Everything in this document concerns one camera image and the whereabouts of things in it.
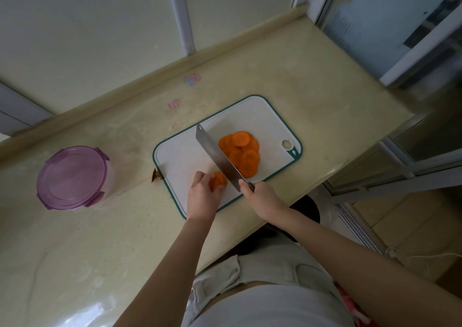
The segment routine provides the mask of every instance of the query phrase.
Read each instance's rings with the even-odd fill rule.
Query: person's left hand
[[[188,193],[187,220],[200,220],[212,225],[225,186],[218,186],[212,193],[208,185],[211,178],[212,175],[202,171],[194,174],[193,184]]]

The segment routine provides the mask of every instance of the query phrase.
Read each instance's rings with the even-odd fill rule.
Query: forearm
[[[402,266],[286,210],[279,224],[381,326],[462,325],[462,303]]]
[[[188,220],[114,327],[180,326],[210,224]]]

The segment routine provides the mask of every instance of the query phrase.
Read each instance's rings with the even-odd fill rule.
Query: white shirt
[[[190,327],[354,327],[333,295],[296,286],[268,284],[217,302]]]

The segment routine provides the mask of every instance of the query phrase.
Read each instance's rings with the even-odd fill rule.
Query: hand
[[[290,208],[274,192],[274,188],[266,182],[255,183],[252,192],[244,180],[239,180],[241,192],[255,213],[263,220],[278,226],[282,216],[290,212]]]
[[[212,193],[208,185],[211,178],[212,175],[202,171],[194,174],[193,184],[188,193],[187,220],[200,220],[207,225],[212,225],[225,187],[220,185]]]

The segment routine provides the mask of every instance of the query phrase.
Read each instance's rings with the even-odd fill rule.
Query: white shorts
[[[347,311],[338,290],[318,262],[304,248],[278,233],[276,237],[259,240],[252,253],[234,255],[196,276],[181,326],[189,326],[217,295],[252,281],[326,293]]]

